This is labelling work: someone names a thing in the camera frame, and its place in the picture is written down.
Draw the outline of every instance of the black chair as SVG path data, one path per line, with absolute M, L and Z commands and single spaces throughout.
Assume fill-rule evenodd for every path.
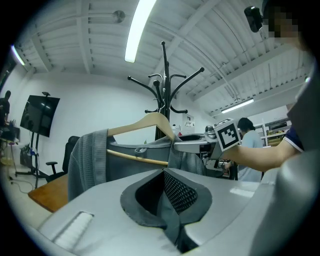
M 77 141 L 79 140 L 79 138 L 80 137 L 77 137 L 77 136 L 71 136 L 68 139 L 67 144 L 65 144 L 64 159 L 63 159 L 63 164 L 62 164 L 63 171 L 56 173 L 55 165 L 57 164 L 57 162 L 46 162 L 45 163 L 47 166 L 51 166 L 52 171 L 53 171 L 53 175 L 50 175 L 45 178 L 46 182 L 48 182 L 48 183 L 52 182 L 53 180 L 68 173 L 70 156 L 71 156 L 72 150 L 74 150 L 74 147 L 75 147 Z

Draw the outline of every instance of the black coat rack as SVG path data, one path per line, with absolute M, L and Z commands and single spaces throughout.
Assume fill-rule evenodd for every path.
M 153 90 L 151 87 L 143 84 L 142 82 L 139 82 L 138 80 L 133 79 L 131 76 L 128 76 L 128 80 L 131 80 L 131 81 L 135 82 L 136 84 L 148 89 L 155 96 L 155 99 L 156 99 L 157 104 L 158 104 L 157 109 L 154 110 L 154 111 L 145 110 L 144 112 L 145 113 L 152 113 L 152 112 L 161 113 L 169 121 L 170 120 L 170 110 L 172 110 L 173 112 L 178 113 L 178 114 L 186 114 L 186 113 L 188 113 L 188 110 L 186 110 L 186 109 L 185 110 L 176 110 L 171 105 L 171 101 L 174 98 L 174 96 L 176 95 L 176 93 L 178 92 L 178 90 L 182 86 L 184 86 L 187 82 L 189 82 L 191 79 L 193 79 L 199 73 L 205 71 L 205 69 L 203 67 L 201 67 L 197 72 L 193 73 L 188 78 L 187 78 L 187 76 L 181 75 L 181 74 L 173 74 L 173 75 L 170 76 L 169 75 L 169 62 L 167 61 L 167 53 L 166 53 L 166 47 L 165 47 L 165 42 L 164 41 L 161 42 L 161 46 L 162 46 L 163 60 L 164 60 L 164 75 L 163 76 L 161 74 L 150 74 L 150 75 L 148 75 L 149 78 L 160 77 L 161 82 L 159 82 L 158 80 L 155 80 L 153 82 L 155 90 Z M 174 77 L 185 78 L 185 80 L 182 81 L 182 83 L 180 83 L 174 89 L 174 91 L 171 93 L 171 79 L 174 78 Z M 158 139 L 163 138 L 165 136 L 166 135 L 160 129 L 156 128 L 156 130 L 155 130 L 155 140 L 158 140 Z

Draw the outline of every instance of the wooden table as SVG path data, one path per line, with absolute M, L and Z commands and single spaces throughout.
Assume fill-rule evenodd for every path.
M 68 175 L 36 188 L 28 196 L 37 204 L 54 213 L 68 203 Z

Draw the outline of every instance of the white ceiling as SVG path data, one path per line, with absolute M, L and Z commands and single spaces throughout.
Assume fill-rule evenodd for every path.
M 161 41 L 165 41 L 171 75 L 189 76 L 205 68 L 181 93 L 212 116 L 237 101 L 279 94 L 289 82 L 297 87 L 311 70 L 312 60 L 305 52 L 275 43 L 265 28 L 251 32 L 244 9 L 261 8 L 262 0 L 157 0 L 136 62 L 125 62 L 138 2 L 56 0 L 30 21 L 17 50 L 38 73 L 59 68 L 122 79 L 132 76 L 151 86 L 148 75 L 164 71 Z M 125 13 L 125 19 L 114 24 L 111 14 L 117 10 Z M 172 80 L 171 89 L 182 80 Z

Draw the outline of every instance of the tv screen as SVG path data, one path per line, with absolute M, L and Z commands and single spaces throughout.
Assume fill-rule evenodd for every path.
M 20 126 L 49 137 L 59 100 L 59 98 L 30 95 L 23 110 Z

